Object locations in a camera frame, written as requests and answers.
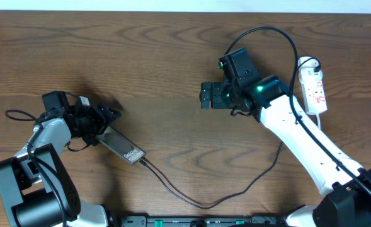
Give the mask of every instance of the white wall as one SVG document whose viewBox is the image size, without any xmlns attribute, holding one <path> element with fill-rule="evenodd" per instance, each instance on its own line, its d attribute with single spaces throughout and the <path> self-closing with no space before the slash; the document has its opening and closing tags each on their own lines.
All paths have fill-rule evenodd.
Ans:
<svg viewBox="0 0 371 227">
<path fill-rule="evenodd" d="M 0 0 L 0 9 L 371 13 L 371 0 Z"/>
</svg>

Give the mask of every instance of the black cable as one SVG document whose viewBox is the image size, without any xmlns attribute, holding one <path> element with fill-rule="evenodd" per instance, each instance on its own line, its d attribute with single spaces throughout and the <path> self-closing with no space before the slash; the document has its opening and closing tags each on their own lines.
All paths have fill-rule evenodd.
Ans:
<svg viewBox="0 0 371 227">
<path fill-rule="evenodd" d="M 236 196 L 239 196 L 239 195 L 243 195 L 244 193 L 246 193 L 248 191 L 248 189 L 257 181 L 259 180 L 261 177 L 263 177 L 263 175 L 265 175 L 266 173 L 268 173 L 269 171 L 272 170 L 272 168 L 276 165 L 277 161 L 278 161 L 278 158 L 279 158 L 279 154 L 281 152 L 283 148 L 283 142 L 280 143 L 280 146 L 278 148 L 278 152 L 276 153 L 276 157 L 275 157 L 275 160 L 273 161 L 273 164 L 267 169 L 265 170 L 263 173 L 259 174 L 248 186 L 247 188 L 242 191 L 242 192 L 238 192 L 238 193 L 235 193 L 235 194 L 231 194 L 231 195 L 228 195 L 228 196 L 225 196 L 223 198 L 221 198 L 219 201 L 217 201 L 215 204 L 209 206 L 209 207 L 203 207 L 203 206 L 199 206 L 199 205 L 196 205 L 184 198 L 182 198 L 180 195 L 178 195 L 177 193 L 173 192 L 167 185 L 166 183 L 164 183 L 164 181 L 162 180 L 162 178 L 143 160 L 139 160 L 140 164 L 146 166 L 146 168 L 148 168 L 159 180 L 160 182 L 164 185 L 164 187 L 169 191 L 171 192 L 173 195 L 175 195 L 177 198 L 181 199 L 182 201 L 186 202 L 187 204 L 189 205 L 192 205 L 194 207 L 197 207 L 197 208 L 200 208 L 200 209 L 211 209 L 217 205 L 219 205 L 220 203 L 226 201 L 227 199 L 231 199 L 233 197 L 236 197 Z"/>
<path fill-rule="evenodd" d="M 39 164 L 41 164 L 41 165 L 43 165 L 49 172 L 51 172 L 52 173 L 52 175 L 54 176 L 54 177 L 56 177 L 56 178 L 58 178 L 58 180 L 60 181 L 60 179 L 59 179 L 59 177 L 58 177 L 58 173 L 50 166 L 50 165 L 48 165 L 48 163 L 46 163 L 46 162 L 44 162 L 42 159 L 40 159 L 40 158 L 38 158 L 38 157 L 35 157 L 34 156 L 34 158 L 35 158 L 35 160 L 39 163 Z"/>
<path fill-rule="evenodd" d="M 235 117 L 237 114 L 245 116 L 245 117 L 250 117 L 252 115 L 251 112 L 243 113 L 243 112 L 237 111 L 236 113 L 234 113 L 236 110 L 237 110 L 237 106 L 233 107 L 231 109 L 230 115 L 233 116 L 233 117 Z"/>
<path fill-rule="evenodd" d="M 15 117 L 11 117 L 9 115 L 9 113 L 19 113 L 19 114 L 23 114 L 23 115 L 26 115 L 27 117 L 29 117 L 30 119 L 18 119 L 18 118 L 15 118 Z M 55 195 L 55 198 L 57 199 L 57 202 L 58 202 L 58 205 L 59 205 L 59 208 L 60 208 L 60 213 L 61 213 L 61 216 L 62 216 L 62 226 L 63 227 L 66 227 L 66 221 L 67 221 L 67 218 L 66 218 L 66 212 L 65 212 L 65 209 L 64 209 L 64 205 L 62 203 L 62 199 L 60 198 L 60 195 L 58 193 L 58 190 L 56 189 L 54 183 L 52 183 L 51 179 L 49 179 L 48 175 L 44 172 L 43 168 L 40 166 L 40 164 L 38 164 L 37 162 L 37 158 L 34 157 L 34 154 L 31 152 L 31 149 L 33 147 L 33 143 L 35 141 L 35 139 L 40 135 L 40 133 L 44 130 L 43 128 L 43 125 L 41 124 L 41 122 L 35 118 L 33 115 L 27 113 L 27 112 L 24 112 L 24 111 L 21 111 L 21 110 L 7 110 L 5 111 L 4 113 L 7 118 L 9 119 L 13 119 L 13 120 L 19 120 L 19 121 L 35 121 L 39 128 L 38 130 L 36 131 L 36 133 L 34 133 L 34 136 L 31 137 L 31 139 L 27 142 L 27 154 L 28 156 L 30 157 L 30 160 L 31 162 L 34 164 L 35 168 L 37 168 L 37 170 L 40 172 L 41 174 L 41 177 L 46 181 L 46 183 L 49 185 L 49 187 L 51 188 L 52 192 L 54 193 Z"/>
<path fill-rule="evenodd" d="M 295 107 L 294 107 L 294 99 L 293 99 L 293 88 L 294 88 L 294 82 L 295 82 L 295 78 L 296 78 L 296 73 L 297 73 L 297 70 L 298 70 L 298 54 L 297 54 L 297 48 L 296 48 L 296 45 L 294 44 L 292 38 L 289 37 L 289 35 L 287 35 L 284 31 L 278 29 L 278 28 L 274 28 L 274 27 L 270 27 L 270 26 L 262 26 L 262 27 L 259 27 L 259 28 L 254 28 L 254 29 L 251 29 L 249 31 L 246 31 L 244 32 L 243 34 L 241 34 L 240 36 L 238 36 L 235 41 L 233 41 L 233 43 L 230 45 L 230 47 L 227 49 L 227 51 L 225 52 L 225 55 L 228 54 L 230 52 L 230 50 L 232 49 L 232 47 L 241 39 L 243 38 L 245 35 L 247 34 L 250 34 L 252 32 L 255 32 L 255 31 L 259 31 L 259 30 L 273 30 L 273 31 L 276 31 L 280 34 L 282 34 L 285 38 L 287 38 L 287 40 L 290 42 L 292 48 L 293 48 L 293 53 L 294 53 L 294 68 L 293 68 L 293 75 L 292 75 L 292 79 L 290 80 L 290 85 L 289 85 L 289 101 L 290 101 L 290 108 L 292 109 L 292 112 L 294 114 L 294 117 L 296 118 L 296 122 L 298 122 L 301 127 L 305 130 L 305 132 L 311 137 L 311 139 L 329 156 L 329 158 L 331 158 L 331 160 L 333 162 L 336 163 L 336 166 L 341 168 L 341 170 L 343 170 L 349 177 L 351 177 L 364 191 L 366 191 L 366 193 L 371 196 L 371 190 L 368 189 L 357 177 L 355 174 L 353 174 L 349 169 L 347 169 L 347 167 L 339 160 L 337 159 L 316 137 L 315 135 L 307 128 L 307 126 L 305 126 L 305 124 L 303 123 L 302 119 L 301 119 L 301 116 L 298 115 Z"/>
<path fill-rule="evenodd" d="M 70 95 L 70 96 L 72 96 L 72 97 L 74 97 L 74 98 L 79 99 L 79 97 L 78 97 L 77 95 L 75 95 L 75 94 L 73 94 L 73 93 L 71 93 L 71 92 L 65 91 L 65 94 L 66 94 L 66 95 Z"/>
<path fill-rule="evenodd" d="M 84 149 L 86 149 L 86 148 L 88 148 L 88 147 L 90 146 L 90 144 L 87 144 L 87 145 L 85 145 L 82 149 L 72 149 L 69 145 L 71 145 L 71 142 L 70 142 L 70 141 L 67 142 L 66 146 L 67 146 L 67 149 L 68 149 L 69 151 L 73 151 L 73 152 L 82 151 L 82 150 L 84 150 Z"/>
<path fill-rule="evenodd" d="M 311 60 L 311 59 L 316 60 L 316 61 L 318 62 L 318 66 L 316 66 L 316 67 L 318 67 L 319 69 L 321 69 L 321 62 L 320 62 L 317 58 L 315 58 L 315 57 L 310 57 L 310 58 L 308 58 L 307 60 L 305 60 L 304 62 L 302 62 L 302 63 L 297 67 L 297 70 L 299 70 L 300 67 L 301 67 L 302 65 L 304 65 L 306 62 L 308 62 L 308 61 Z"/>
</svg>

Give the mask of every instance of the wooden table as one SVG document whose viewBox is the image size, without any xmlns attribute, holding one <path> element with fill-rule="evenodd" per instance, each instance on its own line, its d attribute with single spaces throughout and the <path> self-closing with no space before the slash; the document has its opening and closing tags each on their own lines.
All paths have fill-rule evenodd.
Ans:
<svg viewBox="0 0 371 227">
<path fill-rule="evenodd" d="M 41 95 L 64 90 L 93 104 L 116 100 L 123 115 L 115 126 L 193 200 L 207 205 L 244 190 L 271 165 L 280 141 L 252 118 L 201 110 L 198 95 L 201 82 L 221 80 L 217 59 L 229 44 L 267 25 L 285 30 L 299 55 L 321 60 L 328 103 L 322 129 L 370 168 L 371 15 L 268 13 L 0 11 L 0 161 L 23 147 L 32 128 L 3 112 L 40 115 Z M 249 50 L 262 75 L 290 80 L 292 49 L 281 35 L 257 32 L 237 47 Z M 301 98 L 299 82 L 295 92 Z M 284 213 L 321 200 L 288 149 L 246 194 L 208 211 L 178 200 L 149 170 L 129 166 L 103 146 L 67 151 L 62 161 L 81 199 L 119 215 Z M 7 225 L 0 198 L 0 226 Z"/>
</svg>

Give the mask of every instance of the white power strip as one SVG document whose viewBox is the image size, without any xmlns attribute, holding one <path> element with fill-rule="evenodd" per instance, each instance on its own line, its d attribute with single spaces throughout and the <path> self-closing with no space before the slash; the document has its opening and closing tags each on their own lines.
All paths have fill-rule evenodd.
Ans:
<svg viewBox="0 0 371 227">
<path fill-rule="evenodd" d="M 310 57 L 301 57 L 298 64 L 301 65 Z M 304 63 L 299 68 L 299 81 L 303 91 L 305 112 L 309 115 L 317 115 L 317 123 L 319 124 L 319 114 L 327 110 L 324 86 L 322 83 L 322 71 L 315 72 L 315 68 L 319 62 L 311 59 Z"/>
</svg>

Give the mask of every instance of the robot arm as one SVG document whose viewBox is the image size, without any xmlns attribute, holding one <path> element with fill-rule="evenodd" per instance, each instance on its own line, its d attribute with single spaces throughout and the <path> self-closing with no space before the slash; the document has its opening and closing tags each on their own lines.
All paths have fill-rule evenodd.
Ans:
<svg viewBox="0 0 371 227">
<path fill-rule="evenodd" d="M 296 111 L 302 116 L 305 125 L 310 131 L 338 157 L 345 166 L 359 176 L 358 169 L 362 166 L 349 156 L 344 154 L 334 143 L 320 130 L 317 125 L 305 114 L 296 98 L 294 98 Z M 307 135 L 303 128 L 295 123 L 295 117 L 290 108 L 289 98 L 282 95 L 270 102 L 271 107 L 261 111 L 261 123 L 275 133 L 293 152 L 296 158 L 309 172 L 316 184 L 319 193 L 324 197 L 333 191 L 332 184 L 339 182 L 346 184 L 351 179 L 344 171 L 338 169 L 336 164 L 324 151 Z"/>
<path fill-rule="evenodd" d="M 95 146 L 99 143 L 99 136 L 103 135 L 102 143 L 105 145 L 110 142 L 109 137 L 116 139 L 122 136 L 109 126 L 120 116 L 120 112 L 103 104 L 91 107 L 87 98 L 81 96 L 74 106 L 69 106 L 63 91 L 44 95 L 43 102 L 46 109 L 40 117 L 43 129 L 34 140 L 31 152 L 55 185 L 63 204 L 63 212 L 67 216 L 67 224 L 82 227 L 117 226 L 103 206 L 79 200 L 78 192 L 59 156 L 71 139 L 81 137 L 87 145 Z M 32 136 L 38 130 L 39 125 L 35 125 Z M 115 151 L 123 157 L 128 156 L 128 152 L 132 152 L 129 158 L 133 163 L 144 155 L 144 152 L 138 154 L 134 148 L 130 151 Z M 42 178 L 28 157 L 27 145 L 12 158 L 0 162 L 0 195 L 11 226 L 62 226 L 57 199 Z M 23 190 L 39 182 L 43 182 L 43 189 L 23 193 Z"/>
<path fill-rule="evenodd" d="M 296 121 L 290 108 L 289 90 L 275 75 L 262 78 L 245 49 L 219 59 L 222 83 L 203 82 L 201 108 L 247 112 L 274 132 L 309 172 L 324 197 L 318 206 L 303 207 L 286 219 L 290 226 L 371 226 L 371 196 L 364 192 L 314 142 Z M 293 97 L 297 113 L 315 137 L 371 190 L 371 169 L 366 171 L 344 154 L 305 114 Z"/>
</svg>

